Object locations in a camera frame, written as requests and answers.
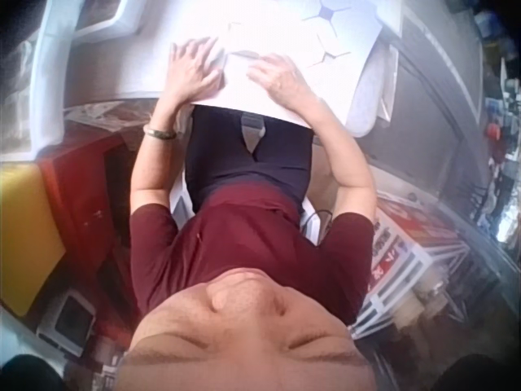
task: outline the lap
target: lap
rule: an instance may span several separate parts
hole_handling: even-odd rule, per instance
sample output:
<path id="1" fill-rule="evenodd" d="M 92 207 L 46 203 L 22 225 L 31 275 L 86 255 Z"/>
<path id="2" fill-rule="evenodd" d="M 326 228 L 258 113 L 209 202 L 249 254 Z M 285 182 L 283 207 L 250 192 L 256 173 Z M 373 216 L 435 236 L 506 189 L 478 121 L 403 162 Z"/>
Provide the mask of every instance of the lap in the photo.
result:
<path id="1" fill-rule="evenodd" d="M 266 132 L 250 153 L 243 139 L 242 112 L 198 106 L 186 152 L 186 185 L 197 211 L 218 187 L 266 181 L 299 206 L 308 188 L 313 131 L 265 118 Z"/>

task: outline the cable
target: cable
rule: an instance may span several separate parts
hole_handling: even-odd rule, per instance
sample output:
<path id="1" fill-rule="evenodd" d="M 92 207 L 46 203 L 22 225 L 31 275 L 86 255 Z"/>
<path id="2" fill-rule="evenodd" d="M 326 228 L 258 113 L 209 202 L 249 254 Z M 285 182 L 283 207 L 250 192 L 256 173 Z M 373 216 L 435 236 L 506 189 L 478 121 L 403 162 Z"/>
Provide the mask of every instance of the cable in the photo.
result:
<path id="1" fill-rule="evenodd" d="M 300 230 L 300 232 L 302 234 L 305 234 L 306 230 L 308 229 L 308 224 L 309 222 L 311 221 L 311 219 L 315 216 L 317 216 L 319 213 L 327 213 L 330 217 L 330 221 L 326 224 L 326 230 L 325 232 L 328 232 L 328 230 L 331 228 L 331 222 L 333 220 L 333 213 L 330 211 L 330 210 L 327 210 L 327 209 L 319 209 L 319 210 L 316 210 L 311 216 L 309 216 L 304 225 L 302 226 L 302 229 Z"/>

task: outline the forehead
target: forehead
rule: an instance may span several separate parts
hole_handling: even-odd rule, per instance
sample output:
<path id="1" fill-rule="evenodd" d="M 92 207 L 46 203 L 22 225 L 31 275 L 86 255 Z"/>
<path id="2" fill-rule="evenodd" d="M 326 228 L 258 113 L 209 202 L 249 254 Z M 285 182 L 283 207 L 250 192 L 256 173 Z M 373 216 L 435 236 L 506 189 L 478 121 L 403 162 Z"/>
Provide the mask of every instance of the forehead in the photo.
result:
<path id="1" fill-rule="evenodd" d="M 124 364 L 117 374 L 117 390 L 370 390 L 369 366 L 330 362 L 297 362 L 277 355 L 216 357 L 200 362 L 151 365 Z"/>

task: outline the nose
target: nose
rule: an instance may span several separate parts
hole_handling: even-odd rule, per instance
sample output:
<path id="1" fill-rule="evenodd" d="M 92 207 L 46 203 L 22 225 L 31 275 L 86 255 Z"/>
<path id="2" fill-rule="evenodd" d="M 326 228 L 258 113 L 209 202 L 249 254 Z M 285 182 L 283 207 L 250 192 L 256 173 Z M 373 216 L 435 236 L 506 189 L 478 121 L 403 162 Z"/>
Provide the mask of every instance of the nose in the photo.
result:
<path id="1" fill-rule="evenodd" d="M 208 286 L 212 307 L 235 319 L 281 316 L 282 295 L 272 280 L 253 273 L 237 273 Z"/>

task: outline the bracelet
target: bracelet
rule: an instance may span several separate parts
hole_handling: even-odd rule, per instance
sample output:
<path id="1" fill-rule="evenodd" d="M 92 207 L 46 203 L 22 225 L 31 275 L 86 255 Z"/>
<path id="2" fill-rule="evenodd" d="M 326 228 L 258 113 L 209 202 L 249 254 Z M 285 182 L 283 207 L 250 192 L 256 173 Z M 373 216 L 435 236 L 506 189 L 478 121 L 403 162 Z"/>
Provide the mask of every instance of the bracelet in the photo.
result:
<path id="1" fill-rule="evenodd" d="M 145 134 L 148 134 L 151 137 L 158 138 L 159 140 L 174 140 L 177 137 L 177 133 L 174 131 L 171 132 L 162 132 L 161 130 L 154 130 L 151 129 L 151 127 L 146 124 L 143 126 L 143 132 Z"/>

